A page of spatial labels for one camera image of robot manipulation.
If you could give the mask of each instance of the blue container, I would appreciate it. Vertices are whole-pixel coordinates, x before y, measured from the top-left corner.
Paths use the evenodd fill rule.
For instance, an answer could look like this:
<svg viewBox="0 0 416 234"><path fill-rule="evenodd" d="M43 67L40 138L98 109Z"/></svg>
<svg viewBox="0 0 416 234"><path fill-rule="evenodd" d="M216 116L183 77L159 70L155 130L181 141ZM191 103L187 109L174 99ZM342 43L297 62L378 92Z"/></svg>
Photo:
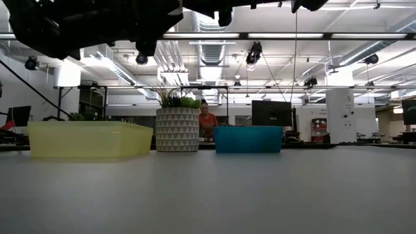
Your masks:
<svg viewBox="0 0 416 234"><path fill-rule="evenodd" d="M279 153L282 127L215 127L217 153Z"/></svg>

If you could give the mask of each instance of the black monitor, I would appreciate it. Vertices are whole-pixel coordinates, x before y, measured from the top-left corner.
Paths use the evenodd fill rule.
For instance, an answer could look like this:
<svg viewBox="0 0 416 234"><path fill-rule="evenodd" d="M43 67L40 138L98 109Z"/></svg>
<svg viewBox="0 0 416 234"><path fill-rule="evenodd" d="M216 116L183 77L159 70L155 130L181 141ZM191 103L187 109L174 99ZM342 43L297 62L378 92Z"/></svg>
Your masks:
<svg viewBox="0 0 416 234"><path fill-rule="evenodd" d="M402 108L404 125L416 124L416 100L403 100Z"/></svg>
<svg viewBox="0 0 416 234"><path fill-rule="evenodd" d="M292 126L292 105L284 101L252 101L252 125Z"/></svg>
<svg viewBox="0 0 416 234"><path fill-rule="evenodd" d="M11 107L8 109L6 122L14 120L15 127L26 127L30 117L31 106Z"/></svg>

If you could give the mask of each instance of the geometric patterned planter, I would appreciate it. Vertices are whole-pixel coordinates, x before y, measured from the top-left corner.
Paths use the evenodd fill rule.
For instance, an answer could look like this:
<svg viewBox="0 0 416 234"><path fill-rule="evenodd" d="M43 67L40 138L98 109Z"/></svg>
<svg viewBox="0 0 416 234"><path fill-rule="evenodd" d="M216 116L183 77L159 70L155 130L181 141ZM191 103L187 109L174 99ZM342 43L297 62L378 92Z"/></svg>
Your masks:
<svg viewBox="0 0 416 234"><path fill-rule="evenodd" d="M175 107L156 110L156 150L191 152L200 147L198 109Z"/></svg>

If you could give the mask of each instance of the gray table surface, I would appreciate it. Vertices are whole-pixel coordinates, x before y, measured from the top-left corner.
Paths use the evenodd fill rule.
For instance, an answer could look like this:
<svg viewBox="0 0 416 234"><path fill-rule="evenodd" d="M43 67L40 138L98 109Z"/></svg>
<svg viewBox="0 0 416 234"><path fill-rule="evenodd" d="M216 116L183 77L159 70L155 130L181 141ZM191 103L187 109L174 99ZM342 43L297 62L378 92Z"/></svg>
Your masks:
<svg viewBox="0 0 416 234"><path fill-rule="evenodd" d="M416 233L416 151L0 154L0 233Z"/></svg>

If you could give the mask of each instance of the woman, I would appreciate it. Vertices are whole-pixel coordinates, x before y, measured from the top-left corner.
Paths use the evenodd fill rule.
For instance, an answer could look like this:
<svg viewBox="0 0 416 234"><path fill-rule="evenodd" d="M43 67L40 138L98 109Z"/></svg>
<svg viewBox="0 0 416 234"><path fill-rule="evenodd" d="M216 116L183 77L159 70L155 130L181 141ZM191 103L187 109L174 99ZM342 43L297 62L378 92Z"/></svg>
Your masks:
<svg viewBox="0 0 416 234"><path fill-rule="evenodd" d="M218 126L218 121L214 114L208 110L208 103L206 100L201 101L200 114L200 132L204 138L214 138L214 127Z"/></svg>

